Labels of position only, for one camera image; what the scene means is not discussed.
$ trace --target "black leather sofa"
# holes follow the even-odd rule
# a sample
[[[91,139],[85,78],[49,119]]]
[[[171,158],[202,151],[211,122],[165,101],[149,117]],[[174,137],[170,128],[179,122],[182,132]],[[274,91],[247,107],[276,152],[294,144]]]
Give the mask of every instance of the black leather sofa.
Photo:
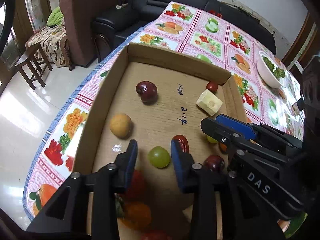
[[[112,49],[120,45],[130,34],[157,19],[170,1],[186,4],[204,11],[222,14],[224,20],[244,30],[276,53],[273,35],[259,20],[217,0],[128,0],[122,9],[109,9],[92,21],[92,31],[98,53],[102,60]]]

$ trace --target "cheese cube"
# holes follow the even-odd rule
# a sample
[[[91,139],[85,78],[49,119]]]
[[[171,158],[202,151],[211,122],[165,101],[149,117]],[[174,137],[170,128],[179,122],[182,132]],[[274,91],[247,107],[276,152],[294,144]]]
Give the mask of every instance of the cheese cube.
[[[198,98],[197,106],[206,111],[210,116],[213,116],[218,112],[222,103],[219,98],[206,89]]]

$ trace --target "tiled floor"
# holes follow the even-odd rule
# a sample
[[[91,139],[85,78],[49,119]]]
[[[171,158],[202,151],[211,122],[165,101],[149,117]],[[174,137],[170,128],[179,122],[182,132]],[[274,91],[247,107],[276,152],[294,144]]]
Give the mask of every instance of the tiled floor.
[[[52,65],[44,74],[46,86],[34,82],[35,91],[18,72],[0,97],[0,207],[22,229],[30,223],[22,193],[37,148],[60,108],[96,65],[97,60],[73,71]]]

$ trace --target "white bowl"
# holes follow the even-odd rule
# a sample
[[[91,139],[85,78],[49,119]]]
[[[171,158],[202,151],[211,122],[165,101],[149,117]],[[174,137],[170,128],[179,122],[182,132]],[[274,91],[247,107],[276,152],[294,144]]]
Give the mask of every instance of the white bowl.
[[[272,88],[279,88],[282,86],[282,84],[277,80],[277,78],[273,75],[273,73],[270,71],[264,60],[262,59],[262,56],[267,57],[274,65],[275,67],[278,67],[278,65],[272,60],[271,57],[269,57],[266,53],[263,51],[259,51],[259,59],[257,62],[257,69],[262,77],[262,79],[267,83],[268,86]]]

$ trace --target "cardboard box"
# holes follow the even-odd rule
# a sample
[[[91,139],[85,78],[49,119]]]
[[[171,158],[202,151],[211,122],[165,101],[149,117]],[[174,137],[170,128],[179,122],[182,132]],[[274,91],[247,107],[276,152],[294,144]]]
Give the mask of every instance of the cardboard box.
[[[157,86],[158,100],[153,105],[143,104],[135,91],[136,85],[144,80]],[[203,163],[209,155],[219,154],[228,164],[228,156],[220,152],[218,145],[210,144],[200,128],[201,120],[208,115],[196,106],[196,101],[208,81],[219,84],[216,96],[223,105],[217,114],[246,122],[242,99],[230,72],[177,52],[131,43],[115,61],[92,105],[73,171],[82,174],[98,171],[115,160],[118,153],[112,151],[113,145],[121,143],[124,152],[129,140],[135,139],[139,151],[136,168],[143,172],[148,186],[144,202],[152,212],[150,228],[163,229],[173,239],[182,239],[190,227],[182,211],[193,203],[193,196],[180,193],[172,163],[157,169],[149,163],[147,154],[155,146],[170,153],[172,137],[182,134],[188,139],[195,162]],[[183,95],[178,93],[179,84],[183,85]],[[125,113],[132,119],[128,139],[117,138],[109,129],[110,119],[117,113]],[[140,239],[140,232],[126,228],[121,222],[118,226],[121,239]]]

